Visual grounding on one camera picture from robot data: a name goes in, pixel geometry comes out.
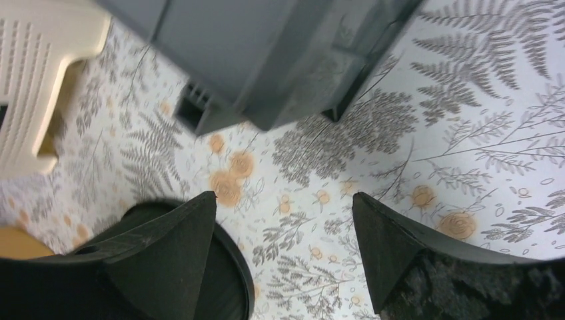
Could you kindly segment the grey plastic storage bin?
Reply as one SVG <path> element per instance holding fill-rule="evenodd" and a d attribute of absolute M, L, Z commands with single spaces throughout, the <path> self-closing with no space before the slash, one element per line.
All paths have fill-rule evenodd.
<path fill-rule="evenodd" d="M 188 75 L 175 118 L 195 135 L 338 121 L 421 1 L 101 1 Z"/>

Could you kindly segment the cream perforated plastic basket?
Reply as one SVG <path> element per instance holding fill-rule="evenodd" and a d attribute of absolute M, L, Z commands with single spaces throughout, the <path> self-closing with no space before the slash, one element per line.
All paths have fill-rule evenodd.
<path fill-rule="evenodd" d="M 41 154 L 67 68 L 98 55 L 111 16 L 93 1 L 1 2 L 1 178 L 48 174 Z"/>

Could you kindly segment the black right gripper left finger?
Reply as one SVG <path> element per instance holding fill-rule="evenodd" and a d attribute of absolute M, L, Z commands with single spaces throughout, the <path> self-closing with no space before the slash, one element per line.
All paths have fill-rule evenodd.
<path fill-rule="evenodd" d="M 191 319 L 215 227 L 205 191 L 145 205 L 65 255 L 1 260 L 2 319 Z"/>

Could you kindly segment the black round plastic bin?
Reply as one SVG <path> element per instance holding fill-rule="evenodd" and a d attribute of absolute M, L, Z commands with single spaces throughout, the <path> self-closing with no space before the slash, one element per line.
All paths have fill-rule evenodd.
<path fill-rule="evenodd" d="M 145 201 L 132 206 L 118 223 L 106 228 L 87 243 L 94 244 L 161 216 L 183 202 L 176 199 Z M 195 319 L 250 319 L 255 290 L 249 266 L 229 234 L 217 223 L 195 310 Z"/>

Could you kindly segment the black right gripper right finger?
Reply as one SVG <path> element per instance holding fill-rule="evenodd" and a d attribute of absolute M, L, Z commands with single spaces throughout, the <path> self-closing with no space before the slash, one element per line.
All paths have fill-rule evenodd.
<path fill-rule="evenodd" d="M 381 319 L 563 319 L 564 260 L 497 253 L 446 236 L 370 195 L 352 218 Z"/>

